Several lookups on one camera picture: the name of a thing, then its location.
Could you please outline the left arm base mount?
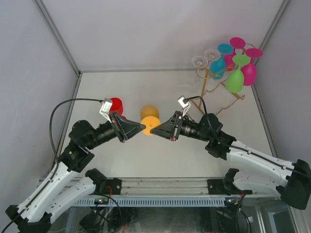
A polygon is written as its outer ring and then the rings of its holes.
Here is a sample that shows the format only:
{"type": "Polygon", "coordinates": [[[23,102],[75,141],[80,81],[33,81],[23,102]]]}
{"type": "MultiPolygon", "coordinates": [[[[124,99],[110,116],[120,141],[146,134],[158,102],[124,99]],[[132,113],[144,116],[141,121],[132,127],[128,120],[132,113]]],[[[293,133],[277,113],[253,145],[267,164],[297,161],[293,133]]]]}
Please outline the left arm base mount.
{"type": "Polygon", "coordinates": [[[94,195],[120,195],[122,180],[118,178],[108,179],[105,184],[98,185],[97,182],[91,180],[91,184],[95,185],[95,191],[92,193],[94,195]]]}

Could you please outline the red wine glass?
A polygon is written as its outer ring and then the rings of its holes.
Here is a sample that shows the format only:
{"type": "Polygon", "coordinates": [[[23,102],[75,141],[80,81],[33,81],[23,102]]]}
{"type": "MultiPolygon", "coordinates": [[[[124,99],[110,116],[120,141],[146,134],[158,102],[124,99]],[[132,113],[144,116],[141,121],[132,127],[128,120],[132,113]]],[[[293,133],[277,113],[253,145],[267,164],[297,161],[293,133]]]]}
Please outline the red wine glass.
{"type": "Polygon", "coordinates": [[[126,119],[125,116],[123,116],[123,103],[122,100],[119,98],[110,98],[110,100],[112,100],[112,106],[110,108],[110,113],[118,113],[121,117],[123,117],[124,119],[126,119]]]}

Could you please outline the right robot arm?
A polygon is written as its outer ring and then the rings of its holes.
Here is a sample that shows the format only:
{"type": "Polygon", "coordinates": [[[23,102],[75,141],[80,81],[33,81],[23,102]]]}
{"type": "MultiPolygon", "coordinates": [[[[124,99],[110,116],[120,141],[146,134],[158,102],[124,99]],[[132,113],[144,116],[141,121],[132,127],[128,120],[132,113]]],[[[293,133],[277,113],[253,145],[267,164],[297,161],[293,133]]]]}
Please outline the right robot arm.
{"type": "Polygon", "coordinates": [[[248,190],[273,193],[287,205],[305,210],[311,196],[311,168],[301,159],[296,162],[282,160],[245,145],[224,133],[222,123],[210,113],[200,122],[189,120],[176,111],[166,122],[151,129],[151,133],[170,141],[186,136],[207,142],[205,149],[215,158],[232,164],[223,179],[227,193],[248,190]]]}

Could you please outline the yellow wine glass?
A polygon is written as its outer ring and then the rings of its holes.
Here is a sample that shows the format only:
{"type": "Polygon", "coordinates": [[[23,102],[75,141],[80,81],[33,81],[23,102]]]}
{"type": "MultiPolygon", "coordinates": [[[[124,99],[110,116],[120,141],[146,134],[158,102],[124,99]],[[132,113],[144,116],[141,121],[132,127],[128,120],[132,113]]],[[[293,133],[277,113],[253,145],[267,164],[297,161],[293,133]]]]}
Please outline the yellow wine glass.
{"type": "Polygon", "coordinates": [[[141,124],[146,126],[142,132],[147,136],[152,136],[153,134],[150,131],[161,124],[159,120],[159,110],[156,106],[151,104],[142,107],[140,118],[141,124]]]}

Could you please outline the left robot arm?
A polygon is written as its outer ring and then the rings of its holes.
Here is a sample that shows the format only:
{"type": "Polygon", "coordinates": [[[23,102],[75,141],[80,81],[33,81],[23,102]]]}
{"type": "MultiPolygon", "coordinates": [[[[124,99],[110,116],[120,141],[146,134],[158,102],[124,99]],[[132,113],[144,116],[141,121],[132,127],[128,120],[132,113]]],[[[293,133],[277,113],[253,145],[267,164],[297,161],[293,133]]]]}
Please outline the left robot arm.
{"type": "Polygon", "coordinates": [[[124,143],[146,127],[114,112],[98,126],[86,120],[77,121],[69,133],[70,142],[58,162],[38,188],[19,205],[10,205],[6,214],[21,233],[46,233],[55,220],[75,202],[89,194],[104,194],[107,177],[98,169],[88,170],[81,180],[67,191],[63,188],[94,158],[91,152],[111,139],[124,143]]]}

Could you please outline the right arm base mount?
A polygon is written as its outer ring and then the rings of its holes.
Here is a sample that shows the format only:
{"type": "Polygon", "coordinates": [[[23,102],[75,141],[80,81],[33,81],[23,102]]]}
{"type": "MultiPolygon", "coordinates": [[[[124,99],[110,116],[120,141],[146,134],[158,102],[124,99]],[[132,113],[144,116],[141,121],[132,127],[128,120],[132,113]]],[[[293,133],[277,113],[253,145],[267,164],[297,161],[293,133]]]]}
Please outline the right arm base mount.
{"type": "Polygon", "coordinates": [[[207,180],[208,193],[210,195],[252,195],[252,190],[242,190],[237,188],[232,180],[223,179],[208,179],[207,180]]]}

